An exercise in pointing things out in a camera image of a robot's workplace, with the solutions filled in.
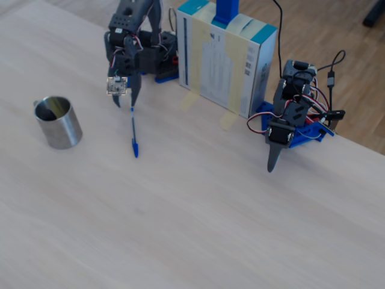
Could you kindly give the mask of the grey leader gripper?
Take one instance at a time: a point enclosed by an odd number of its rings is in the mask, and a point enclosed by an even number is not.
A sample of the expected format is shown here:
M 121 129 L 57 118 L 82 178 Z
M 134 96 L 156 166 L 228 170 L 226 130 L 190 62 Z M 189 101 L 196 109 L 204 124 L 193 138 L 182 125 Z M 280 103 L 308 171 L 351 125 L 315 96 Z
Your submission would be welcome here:
M 283 148 L 290 147 L 295 135 L 295 126 L 285 120 L 271 119 L 265 133 L 265 142 L 269 144 L 267 170 L 272 172 Z

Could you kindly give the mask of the dark grey follower gripper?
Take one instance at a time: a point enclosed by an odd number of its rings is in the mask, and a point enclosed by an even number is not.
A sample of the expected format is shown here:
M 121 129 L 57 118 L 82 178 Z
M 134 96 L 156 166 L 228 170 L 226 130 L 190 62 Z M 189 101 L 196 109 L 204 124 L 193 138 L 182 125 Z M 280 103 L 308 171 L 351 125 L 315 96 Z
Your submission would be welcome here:
M 130 77 L 131 106 L 134 107 L 141 90 L 141 73 L 139 69 L 139 53 L 141 46 L 137 44 L 136 36 L 127 36 L 123 46 L 110 45 L 109 52 L 109 76 Z M 120 95 L 112 96 L 113 102 L 118 108 Z

